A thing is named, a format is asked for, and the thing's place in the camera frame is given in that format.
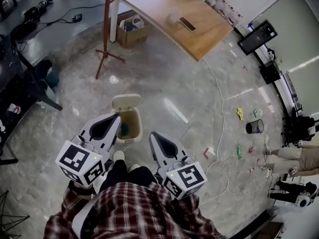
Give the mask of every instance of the trash can lid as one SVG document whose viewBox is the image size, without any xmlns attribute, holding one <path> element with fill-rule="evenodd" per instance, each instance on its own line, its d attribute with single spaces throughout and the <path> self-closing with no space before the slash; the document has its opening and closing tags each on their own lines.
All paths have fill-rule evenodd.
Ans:
<svg viewBox="0 0 319 239">
<path fill-rule="evenodd" d="M 125 110 L 136 107 L 140 102 L 139 94 L 124 94 L 114 96 L 112 99 L 112 108 L 115 110 Z"/>
</svg>

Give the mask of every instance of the beige trash can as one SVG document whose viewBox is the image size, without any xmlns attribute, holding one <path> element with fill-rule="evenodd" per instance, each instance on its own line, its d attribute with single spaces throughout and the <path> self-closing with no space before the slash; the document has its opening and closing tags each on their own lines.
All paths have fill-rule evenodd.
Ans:
<svg viewBox="0 0 319 239">
<path fill-rule="evenodd" d="M 120 115 L 122 124 L 116 138 L 117 143 L 133 143 L 142 139 L 142 122 L 136 108 L 141 96 L 138 94 L 118 95 L 112 99 L 112 113 Z"/>
</svg>

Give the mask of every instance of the gray tiled floor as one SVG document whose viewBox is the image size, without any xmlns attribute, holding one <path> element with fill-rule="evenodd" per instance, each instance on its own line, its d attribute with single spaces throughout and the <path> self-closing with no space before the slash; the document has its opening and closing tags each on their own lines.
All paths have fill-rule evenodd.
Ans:
<svg viewBox="0 0 319 239">
<path fill-rule="evenodd" d="M 247 169 L 256 167 L 257 158 L 263 156 L 265 139 L 269 139 L 272 148 L 281 145 L 282 108 L 278 97 L 271 86 L 265 85 L 256 60 L 245 56 L 237 41 L 237 35 L 231 33 L 205 56 L 221 88 L 226 122 L 218 149 L 219 162 L 208 170 L 208 182 L 198 192 L 203 203 L 225 191 L 227 178 L 222 166 L 228 160 L 231 171 L 225 163 L 224 172 L 227 176 L 230 174 L 228 189 L 236 196 L 226 191 L 200 207 L 227 236 L 233 235 L 268 204 L 271 177 L 265 179 L 265 172 L 258 168 L 248 174 Z M 216 156 L 206 160 L 202 153 L 209 146 L 216 152 L 223 126 L 222 102 L 216 81 L 203 60 L 195 62 L 154 30 L 146 43 L 132 49 L 110 44 L 112 53 L 125 58 L 126 64 L 109 59 L 103 65 L 99 80 L 95 80 L 100 61 L 95 48 L 101 47 L 101 42 L 92 43 L 88 52 L 62 68 L 57 97 L 63 110 L 34 106 L 10 140 L 19 163 L 0 167 L 0 189 L 10 191 L 7 203 L 10 213 L 31 216 L 14 229 L 21 232 L 23 238 L 41 238 L 47 218 L 59 211 L 68 181 L 54 160 L 64 141 L 71 139 L 88 119 L 109 112 L 114 95 L 138 93 L 142 97 L 138 105 L 144 131 L 142 140 L 114 147 L 125 152 L 128 166 L 138 162 L 156 170 L 148 143 L 153 130 L 180 139 L 187 153 L 205 170 L 216 160 Z M 112 84 L 111 76 L 119 82 Z M 167 100 L 186 121 L 169 108 Z M 244 110 L 244 121 L 236 115 L 238 107 Z M 265 123 L 263 135 L 245 132 L 246 122 L 254 120 L 251 115 L 254 109 Z M 237 159 L 237 144 L 241 144 L 243 150 L 241 160 Z M 256 150 L 250 154 L 248 149 L 252 146 Z"/>
</svg>

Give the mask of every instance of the plaid shirt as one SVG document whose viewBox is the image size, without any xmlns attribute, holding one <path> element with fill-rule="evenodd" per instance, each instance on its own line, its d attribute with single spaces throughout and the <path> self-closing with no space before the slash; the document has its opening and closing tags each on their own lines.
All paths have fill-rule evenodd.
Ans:
<svg viewBox="0 0 319 239">
<path fill-rule="evenodd" d="M 46 224 L 44 239 L 76 239 L 72 220 L 87 202 L 68 188 L 61 212 Z M 117 183 L 100 193 L 81 238 L 227 239 L 201 215 L 198 203 L 196 195 L 172 200 L 165 188 L 153 182 L 148 187 Z"/>
</svg>

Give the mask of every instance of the black wastebasket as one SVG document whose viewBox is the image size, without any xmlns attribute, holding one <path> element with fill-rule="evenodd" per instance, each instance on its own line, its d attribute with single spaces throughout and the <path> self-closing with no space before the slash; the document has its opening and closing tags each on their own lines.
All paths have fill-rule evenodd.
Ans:
<svg viewBox="0 0 319 239">
<path fill-rule="evenodd" d="M 246 125 L 247 133 L 262 133 L 264 131 L 264 123 L 261 119 L 249 122 Z"/>
</svg>

